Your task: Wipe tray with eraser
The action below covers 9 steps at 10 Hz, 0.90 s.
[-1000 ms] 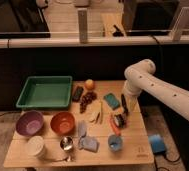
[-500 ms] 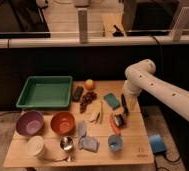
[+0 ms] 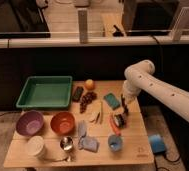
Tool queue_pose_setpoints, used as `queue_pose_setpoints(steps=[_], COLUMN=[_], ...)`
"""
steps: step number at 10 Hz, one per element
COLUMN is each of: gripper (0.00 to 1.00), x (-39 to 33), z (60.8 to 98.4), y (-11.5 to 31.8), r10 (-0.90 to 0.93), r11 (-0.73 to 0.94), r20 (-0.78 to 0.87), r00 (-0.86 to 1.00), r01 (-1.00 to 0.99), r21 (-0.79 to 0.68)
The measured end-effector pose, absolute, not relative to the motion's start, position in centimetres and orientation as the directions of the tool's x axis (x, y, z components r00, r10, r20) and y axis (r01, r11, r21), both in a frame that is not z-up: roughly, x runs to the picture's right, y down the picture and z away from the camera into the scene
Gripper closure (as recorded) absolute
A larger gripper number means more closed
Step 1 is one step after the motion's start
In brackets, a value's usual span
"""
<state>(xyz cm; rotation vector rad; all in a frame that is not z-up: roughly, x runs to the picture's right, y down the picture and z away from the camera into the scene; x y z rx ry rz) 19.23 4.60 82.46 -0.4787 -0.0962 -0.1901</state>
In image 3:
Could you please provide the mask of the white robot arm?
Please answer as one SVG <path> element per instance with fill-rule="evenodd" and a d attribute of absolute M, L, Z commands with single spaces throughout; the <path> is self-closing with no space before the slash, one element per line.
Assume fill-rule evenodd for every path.
<path fill-rule="evenodd" d="M 150 60 L 125 69 L 122 92 L 126 102 L 131 103 L 145 91 L 189 123 L 189 92 L 155 78 L 154 72 L 155 65 Z"/>

